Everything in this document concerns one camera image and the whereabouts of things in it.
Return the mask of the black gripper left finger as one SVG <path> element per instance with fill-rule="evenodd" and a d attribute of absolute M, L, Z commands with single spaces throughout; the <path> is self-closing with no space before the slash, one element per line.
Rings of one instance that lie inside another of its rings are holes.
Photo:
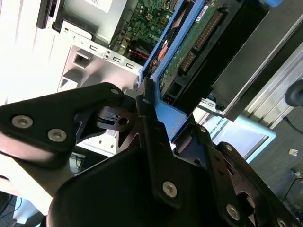
<path fill-rule="evenodd" d="M 107 129 L 118 132 L 116 155 L 154 141 L 170 148 L 154 101 L 154 82 L 145 79 L 134 96 L 105 82 L 5 105 L 0 109 L 0 149 L 56 169 L 67 163 L 76 144 Z"/>

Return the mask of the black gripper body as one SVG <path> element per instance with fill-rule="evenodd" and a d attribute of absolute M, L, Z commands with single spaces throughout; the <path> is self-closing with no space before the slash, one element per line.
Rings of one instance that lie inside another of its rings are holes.
<path fill-rule="evenodd" d="M 70 179 L 54 197 L 49 227 L 224 227 L 210 168 L 167 143 L 133 147 Z"/>

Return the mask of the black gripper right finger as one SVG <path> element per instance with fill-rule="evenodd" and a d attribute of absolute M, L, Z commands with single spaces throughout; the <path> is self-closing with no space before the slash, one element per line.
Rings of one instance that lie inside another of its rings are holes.
<path fill-rule="evenodd" d="M 213 145 L 208 131 L 200 125 L 194 125 L 192 135 L 204 147 L 215 205 L 226 226 L 300 226 L 232 145 L 226 142 Z"/>

